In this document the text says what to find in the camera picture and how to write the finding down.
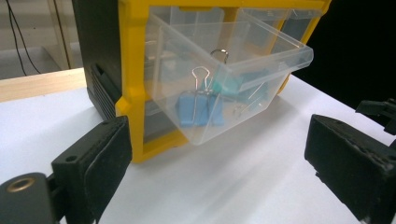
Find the black mechanical arm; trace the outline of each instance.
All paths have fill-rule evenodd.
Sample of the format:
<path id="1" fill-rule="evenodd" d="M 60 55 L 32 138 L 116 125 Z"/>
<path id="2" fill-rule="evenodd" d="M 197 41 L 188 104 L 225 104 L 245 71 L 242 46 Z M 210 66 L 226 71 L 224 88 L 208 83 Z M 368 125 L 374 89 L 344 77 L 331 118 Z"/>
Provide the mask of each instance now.
<path id="1" fill-rule="evenodd" d="M 390 118 L 396 134 L 396 104 L 363 101 L 356 112 Z M 363 223 L 389 224 L 396 212 L 396 141 L 386 146 L 346 123 L 311 118 L 304 157 L 317 176 Z"/>
<path id="2" fill-rule="evenodd" d="M 99 221 L 132 159 L 126 117 L 104 121 L 52 162 L 53 174 L 30 173 L 0 186 L 0 223 Z"/>

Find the screw hole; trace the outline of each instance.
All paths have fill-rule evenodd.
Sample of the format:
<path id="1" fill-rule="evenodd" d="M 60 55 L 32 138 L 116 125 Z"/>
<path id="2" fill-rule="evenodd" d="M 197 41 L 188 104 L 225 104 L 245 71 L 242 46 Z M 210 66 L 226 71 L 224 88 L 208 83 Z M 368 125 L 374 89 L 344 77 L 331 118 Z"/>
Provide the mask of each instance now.
<path id="1" fill-rule="evenodd" d="M 77 159 L 77 156 L 69 156 L 66 158 L 66 161 L 75 161 Z"/>
<path id="2" fill-rule="evenodd" d="M 15 193 L 24 189 L 28 189 L 34 183 L 35 183 L 35 179 L 32 177 L 22 178 L 10 184 L 7 187 L 7 191 L 11 193 Z"/>

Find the small drawer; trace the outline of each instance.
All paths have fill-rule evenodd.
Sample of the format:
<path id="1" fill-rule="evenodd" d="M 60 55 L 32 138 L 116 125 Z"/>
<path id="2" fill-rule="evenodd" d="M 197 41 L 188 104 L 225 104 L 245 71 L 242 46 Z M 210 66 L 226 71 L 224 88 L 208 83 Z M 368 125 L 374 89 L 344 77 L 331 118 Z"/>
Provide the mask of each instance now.
<path id="1" fill-rule="evenodd" d="M 242 10 L 236 22 L 178 25 L 150 14 L 147 29 L 146 91 L 194 145 L 265 110 L 285 78 L 313 60 L 311 48 Z"/>

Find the white surface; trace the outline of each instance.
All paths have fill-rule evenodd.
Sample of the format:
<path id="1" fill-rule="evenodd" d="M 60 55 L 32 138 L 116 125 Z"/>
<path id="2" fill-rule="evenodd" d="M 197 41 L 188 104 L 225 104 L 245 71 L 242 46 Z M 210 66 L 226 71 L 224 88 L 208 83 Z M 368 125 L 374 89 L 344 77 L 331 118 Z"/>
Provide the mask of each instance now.
<path id="1" fill-rule="evenodd" d="M 131 164 L 100 223 L 359 223 L 304 159 L 312 114 L 340 119 L 386 145 L 394 139 L 291 77 L 258 116 L 201 146 Z M 83 89 L 0 104 L 0 183 L 49 175 L 50 163 L 100 121 Z"/>

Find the blue binder clip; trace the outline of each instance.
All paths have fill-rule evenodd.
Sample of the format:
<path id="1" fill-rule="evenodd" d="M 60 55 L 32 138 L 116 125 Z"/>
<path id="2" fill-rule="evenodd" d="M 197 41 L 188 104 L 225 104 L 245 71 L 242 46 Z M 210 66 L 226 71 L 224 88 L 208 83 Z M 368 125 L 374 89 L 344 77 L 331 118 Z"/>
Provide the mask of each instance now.
<path id="1" fill-rule="evenodd" d="M 204 78 L 205 88 L 198 88 L 197 70 L 206 72 Z M 192 126 L 205 126 L 210 118 L 213 125 L 223 125 L 224 118 L 222 116 L 222 100 L 210 90 L 212 78 L 210 71 L 199 66 L 192 69 L 192 76 L 195 78 L 195 91 L 185 91 L 180 94 L 177 101 L 177 113 L 180 126 L 183 128 Z"/>

